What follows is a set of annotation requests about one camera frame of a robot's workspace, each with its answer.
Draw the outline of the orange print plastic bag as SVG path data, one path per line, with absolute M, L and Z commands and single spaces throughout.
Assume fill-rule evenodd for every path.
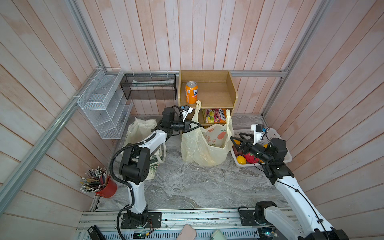
M 233 143 L 234 135 L 231 111 L 224 112 L 226 123 L 214 124 L 208 128 L 199 127 L 191 132 L 183 133 L 181 140 L 181 153 L 184 162 L 195 162 L 204 167 L 213 167 L 222 164 Z

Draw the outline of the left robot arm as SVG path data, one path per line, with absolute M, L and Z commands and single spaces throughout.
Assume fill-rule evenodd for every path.
M 109 164 L 111 177 L 127 186 L 131 202 L 118 213 L 117 229 L 150 227 L 155 220 L 148 215 L 145 200 L 144 181 L 150 172 L 151 156 L 174 135 L 174 132 L 188 133 L 201 124 L 187 120 L 193 108 L 172 106 L 165 108 L 162 119 L 150 134 L 137 143 L 128 143 L 119 149 Z

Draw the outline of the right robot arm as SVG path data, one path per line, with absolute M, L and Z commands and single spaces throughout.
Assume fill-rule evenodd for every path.
M 258 202 L 254 221 L 258 225 L 272 225 L 288 240 L 347 240 L 343 230 L 337 230 L 307 198 L 293 172 L 284 163 L 288 153 L 286 142 L 272 138 L 266 147 L 255 141 L 253 135 L 240 133 L 231 137 L 237 151 L 251 154 L 262 161 L 265 176 L 283 195 L 297 217 L 294 222 L 272 201 Z

